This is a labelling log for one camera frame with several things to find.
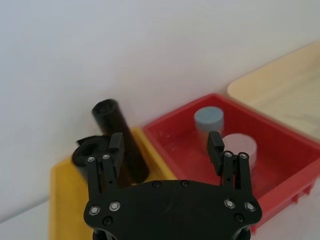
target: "black cylinder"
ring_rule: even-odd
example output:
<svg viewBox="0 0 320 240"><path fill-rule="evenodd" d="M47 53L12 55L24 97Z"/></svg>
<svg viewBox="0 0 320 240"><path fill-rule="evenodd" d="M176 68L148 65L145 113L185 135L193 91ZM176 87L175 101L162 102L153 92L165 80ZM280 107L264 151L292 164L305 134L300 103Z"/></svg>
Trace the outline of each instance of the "black cylinder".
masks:
<svg viewBox="0 0 320 240"><path fill-rule="evenodd" d="M99 102L92 109L92 114L104 135L122 133L124 141L124 160L130 178L142 183L149 175L148 167L127 126L118 103L113 99Z"/></svg>

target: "bolt head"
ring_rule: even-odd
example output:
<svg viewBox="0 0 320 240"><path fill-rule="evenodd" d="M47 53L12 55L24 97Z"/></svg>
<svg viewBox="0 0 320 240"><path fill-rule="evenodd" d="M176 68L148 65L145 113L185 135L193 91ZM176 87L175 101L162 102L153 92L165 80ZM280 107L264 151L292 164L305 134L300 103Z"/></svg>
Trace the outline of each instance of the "bolt head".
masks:
<svg viewBox="0 0 320 240"><path fill-rule="evenodd" d="M189 187L189 182L187 180L183 180L180 182L182 187Z"/></svg>
<svg viewBox="0 0 320 240"><path fill-rule="evenodd" d="M92 161L94 161L94 160L95 160L95 157L94 157L94 156L90 156L90 157L87 158L87 161L88 161L88 162L92 162Z"/></svg>
<svg viewBox="0 0 320 240"><path fill-rule="evenodd" d="M246 202L244 206L250 212L254 212L256 210L256 207L250 202Z"/></svg>
<svg viewBox="0 0 320 240"><path fill-rule="evenodd" d="M120 209L120 202L113 201L109 204L109 210L112 212L118 211Z"/></svg>
<svg viewBox="0 0 320 240"><path fill-rule="evenodd" d="M113 219L111 216L106 216L102 221L103 225L105 226L110 226L112 222L113 222Z"/></svg>
<svg viewBox="0 0 320 240"><path fill-rule="evenodd" d="M100 207L99 206L92 206L89 209L89 215L94 216L97 215L100 212Z"/></svg>
<svg viewBox="0 0 320 240"><path fill-rule="evenodd" d="M236 215L234 215L234 219L235 219L237 222L239 222L239 223L243 223L243 222L245 221L245 218L244 218L241 214L239 214L239 213L237 213Z"/></svg>
<svg viewBox="0 0 320 240"><path fill-rule="evenodd" d="M236 204L230 200L230 199L226 199L224 201L224 205L228 208L228 209L234 209L236 207Z"/></svg>
<svg viewBox="0 0 320 240"><path fill-rule="evenodd" d="M104 160L107 160L107 159L110 158L110 155L109 155L109 154L105 154L105 155L102 156L102 158L103 158Z"/></svg>
<svg viewBox="0 0 320 240"><path fill-rule="evenodd" d="M154 181L153 183L152 183L152 186L154 187L154 188L160 188L160 186L161 186L161 182L159 182L159 181Z"/></svg>
<svg viewBox="0 0 320 240"><path fill-rule="evenodd" d="M241 153L241 154L240 154L240 158L246 159L246 158L248 158L248 156L247 156L246 154Z"/></svg>
<svg viewBox="0 0 320 240"><path fill-rule="evenodd" d="M225 155L226 157L231 157L231 156L232 156L232 154L231 154L230 152L228 152L228 151L225 152L224 155Z"/></svg>

